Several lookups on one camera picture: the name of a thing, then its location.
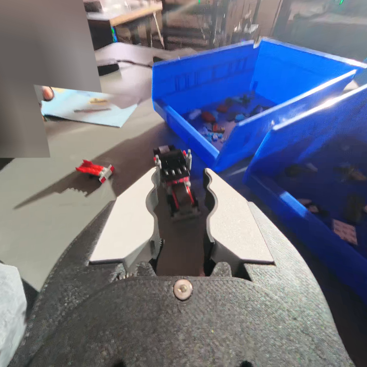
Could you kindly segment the wooden-top table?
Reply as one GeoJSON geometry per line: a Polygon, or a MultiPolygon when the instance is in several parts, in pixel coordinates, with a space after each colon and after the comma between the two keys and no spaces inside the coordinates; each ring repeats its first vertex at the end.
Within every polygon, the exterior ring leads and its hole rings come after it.
{"type": "Polygon", "coordinates": [[[129,30],[132,44],[140,44],[139,27],[145,28],[148,46],[152,46],[152,20],[160,34],[157,13],[163,10],[162,1],[145,1],[136,6],[117,4],[117,8],[103,8],[98,12],[86,12],[94,51],[119,41],[117,28],[129,30]]]}

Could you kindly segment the small red brick assembly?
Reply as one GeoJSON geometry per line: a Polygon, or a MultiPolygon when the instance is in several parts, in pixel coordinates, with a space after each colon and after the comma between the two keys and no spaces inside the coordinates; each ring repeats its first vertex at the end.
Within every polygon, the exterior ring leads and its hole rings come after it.
{"type": "Polygon", "coordinates": [[[77,172],[88,174],[90,177],[97,177],[99,182],[103,184],[113,175],[115,167],[111,164],[107,167],[101,166],[84,159],[82,164],[76,167],[75,170],[77,172]]]}

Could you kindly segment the toy brick truck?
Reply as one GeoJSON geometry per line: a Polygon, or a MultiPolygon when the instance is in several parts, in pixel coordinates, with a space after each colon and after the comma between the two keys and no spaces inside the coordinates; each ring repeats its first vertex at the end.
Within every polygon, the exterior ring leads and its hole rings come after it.
{"type": "Polygon", "coordinates": [[[159,168],[160,183],[166,191],[167,204],[173,220],[196,217],[199,202],[191,188],[191,150],[164,145],[153,149],[154,163],[159,168]]]}

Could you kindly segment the blue plastic bin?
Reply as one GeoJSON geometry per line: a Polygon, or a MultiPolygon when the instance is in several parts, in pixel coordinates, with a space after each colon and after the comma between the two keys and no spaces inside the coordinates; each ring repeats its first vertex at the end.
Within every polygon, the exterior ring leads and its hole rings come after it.
{"type": "Polygon", "coordinates": [[[254,155],[280,123],[342,93],[366,61],[327,54],[278,40],[245,41],[182,59],[158,62],[152,101],[168,126],[215,172],[254,155]],[[239,122],[218,150],[183,114],[226,98],[255,93],[275,106],[239,122]]]}
{"type": "Polygon", "coordinates": [[[307,212],[287,190],[293,164],[349,162],[367,168],[367,86],[335,97],[271,129],[251,160],[244,183],[282,223],[366,305],[366,240],[354,248],[307,212]]]}

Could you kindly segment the light blue instruction booklet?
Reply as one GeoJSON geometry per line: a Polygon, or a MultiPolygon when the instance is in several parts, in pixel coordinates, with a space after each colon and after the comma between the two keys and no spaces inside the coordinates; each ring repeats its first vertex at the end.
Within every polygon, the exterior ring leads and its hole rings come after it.
{"type": "Polygon", "coordinates": [[[121,128],[138,104],[120,100],[120,95],[53,88],[54,98],[43,101],[41,113],[75,122],[121,128]]]}

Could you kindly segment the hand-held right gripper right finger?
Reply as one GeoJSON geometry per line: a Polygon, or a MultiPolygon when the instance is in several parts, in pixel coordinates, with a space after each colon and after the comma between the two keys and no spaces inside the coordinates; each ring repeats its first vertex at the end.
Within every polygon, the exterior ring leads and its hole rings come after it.
{"type": "Polygon", "coordinates": [[[204,274],[225,262],[230,275],[248,277],[245,264],[275,265],[248,201],[210,168],[203,171],[204,204],[208,208],[204,232],[204,274]]]}

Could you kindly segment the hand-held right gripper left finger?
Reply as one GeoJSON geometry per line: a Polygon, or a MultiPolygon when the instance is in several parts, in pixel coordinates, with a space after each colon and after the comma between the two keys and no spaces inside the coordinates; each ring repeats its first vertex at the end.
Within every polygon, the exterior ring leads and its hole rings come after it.
{"type": "Polygon", "coordinates": [[[158,205],[160,173],[151,168],[115,200],[89,258],[90,265],[122,263],[132,272],[140,261],[156,269],[161,236],[154,209],[158,205]]]}

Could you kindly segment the pile of loose toy bricks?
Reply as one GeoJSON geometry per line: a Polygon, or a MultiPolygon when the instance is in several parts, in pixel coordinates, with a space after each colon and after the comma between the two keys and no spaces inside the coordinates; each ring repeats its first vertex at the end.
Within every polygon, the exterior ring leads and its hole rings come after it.
{"type": "Polygon", "coordinates": [[[241,121],[263,112],[275,103],[265,97],[246,93],[193,109],[184,119],[218,150],[241,121]]]}
{"type": "Polygon", "coordinates": [[[308,213],[343,241],[361,249],[366,240],[366,170],[349,162],[284,169],[287,190],[308,213]]]}

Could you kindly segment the black power strip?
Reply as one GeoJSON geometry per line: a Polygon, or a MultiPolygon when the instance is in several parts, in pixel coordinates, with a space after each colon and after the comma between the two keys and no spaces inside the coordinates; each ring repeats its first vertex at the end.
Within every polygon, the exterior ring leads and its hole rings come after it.
{"type": "Polygon", "coordinates": [[[106,76],[116,71],[119,71],[120,67],[117,62],[113,62],[113,63],[98,64],[97,69],[98,69],[98,74],[101,77],[101,76],[106,76]]]}

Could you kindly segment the grey desk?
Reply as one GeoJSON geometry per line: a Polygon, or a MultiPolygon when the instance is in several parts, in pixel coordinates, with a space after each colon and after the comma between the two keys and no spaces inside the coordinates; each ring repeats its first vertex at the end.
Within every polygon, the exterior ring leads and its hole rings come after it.
{"type": "MultiPolygon", "coordinates": [[[[60,289],[67,306],[81,290],[97,289],[107,282],[111,264],[95,265],[98,274],[79,275],[87,265],[82,250],[93,244],[94,233],[68,250],[71,242],[102,212],[153,166],[152,149],[177,136],[153,110],[150,100],[151,69],[121,63],[120,71],[100,78],[103,92],[117,92],[120,100],[139,102],[122,128],[51,119],[45,123],[50,158],[15,158],[1,170],[1,260],[18,268],[24,278],[28,314],[44,282],[60,289]],[[115,167],[101,184],[97,177],[77,172],[83,160],[115,167]]],[[[247,161],[220,173],[248,201],[256,221],[272,249],[288,253],[286,271],[295,270],[301,283],[310,280],[323,302],[328,303],[338,333],[355,366],[366,366],[366,305],[342,284],[301,243],[242,180],[247,161]]]]}

